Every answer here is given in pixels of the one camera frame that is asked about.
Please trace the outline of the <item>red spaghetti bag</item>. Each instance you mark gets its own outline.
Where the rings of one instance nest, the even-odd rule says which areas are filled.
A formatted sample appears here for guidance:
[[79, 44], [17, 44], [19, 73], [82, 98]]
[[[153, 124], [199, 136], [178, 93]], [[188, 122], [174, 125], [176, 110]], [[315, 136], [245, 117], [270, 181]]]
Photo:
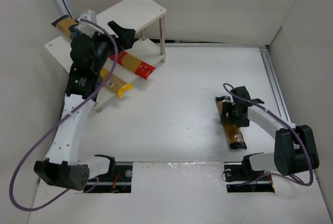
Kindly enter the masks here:
[[136, 58], [126, 51], [122, 51], [118, 54], [117, 63], [145, 80], [156, 70], [154, 66]]

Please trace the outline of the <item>clear navy-end spaghetti bag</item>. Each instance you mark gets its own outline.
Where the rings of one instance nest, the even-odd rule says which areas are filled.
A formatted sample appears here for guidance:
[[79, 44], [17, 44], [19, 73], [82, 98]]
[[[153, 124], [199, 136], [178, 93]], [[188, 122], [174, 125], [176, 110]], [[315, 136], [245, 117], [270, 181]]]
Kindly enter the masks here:
[[230, 124], [226, 119], [227, 115], [223, 113], [223, 107], [230, 102], [231, 98], [229, 96], [215, 97], [215, 103], [220, 116], [220, 123], [224, 128], [229, 149], [246, 150], [247, 145], [241, 129], [236, 125]]

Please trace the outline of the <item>navy label spaghetti bag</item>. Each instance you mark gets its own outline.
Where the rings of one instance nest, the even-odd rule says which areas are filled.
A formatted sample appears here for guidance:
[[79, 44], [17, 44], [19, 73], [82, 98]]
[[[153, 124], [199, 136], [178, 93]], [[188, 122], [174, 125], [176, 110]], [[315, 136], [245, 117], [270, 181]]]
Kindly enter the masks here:
[[79, 24], [69, 15], [61, 16], [60, 18], [54, 20], [51, 25], [70, 40], [73, 40], [83, 34], [78, 27]]

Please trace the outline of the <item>yellow spaghetti bag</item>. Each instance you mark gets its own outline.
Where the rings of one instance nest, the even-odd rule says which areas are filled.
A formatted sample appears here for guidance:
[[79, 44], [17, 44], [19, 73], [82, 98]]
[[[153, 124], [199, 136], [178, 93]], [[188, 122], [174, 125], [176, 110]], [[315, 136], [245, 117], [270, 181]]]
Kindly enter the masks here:
[[119, 98], [123, 98], [124, 94], [133, 88], [130, 83], [123, 81], [115, 75], [112, 75], [108, 79], [104, 87], [109, 91], [115, 93]]

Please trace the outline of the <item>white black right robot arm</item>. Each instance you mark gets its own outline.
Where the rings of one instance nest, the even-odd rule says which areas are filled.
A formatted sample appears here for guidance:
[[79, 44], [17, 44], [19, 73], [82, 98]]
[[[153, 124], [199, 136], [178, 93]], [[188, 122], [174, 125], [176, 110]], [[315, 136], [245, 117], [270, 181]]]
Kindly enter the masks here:
[[228, 96], [221, 103], [220, 122], [236, 129], [257, 124], [274, 140], [271, 153], [256, 153], [244, 158], [247, 170], [258, 167], [266, 176], [280, 176], [302, 186], [311, 186], [313, 171], [319, 167], [314, 134], [308, 125], [285, 121], [264, 106], [259, 98], [251, 98], [245, 86], [224, 83]]

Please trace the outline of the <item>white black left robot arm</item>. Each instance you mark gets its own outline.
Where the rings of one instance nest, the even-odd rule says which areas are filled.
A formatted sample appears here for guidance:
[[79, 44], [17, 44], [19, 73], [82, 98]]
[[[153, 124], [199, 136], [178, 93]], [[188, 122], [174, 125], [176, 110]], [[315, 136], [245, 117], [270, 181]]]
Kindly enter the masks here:
[[72, 65], [65, 89], [61, 124], [43, 161], [36, 161], [34, 172], [48, 185], [82, 191], [95, 176], [111, 173], [114, 158], [96, 155], [93, 160], [78, 160], [80, 140], [99, 90], [106, 84], [100, 72], [110, 56], [115, 58], [133, 47], [136, 31], [108, 22], [114, 34], [105, 29], [89, 36], [78, 34], [71, 41]]

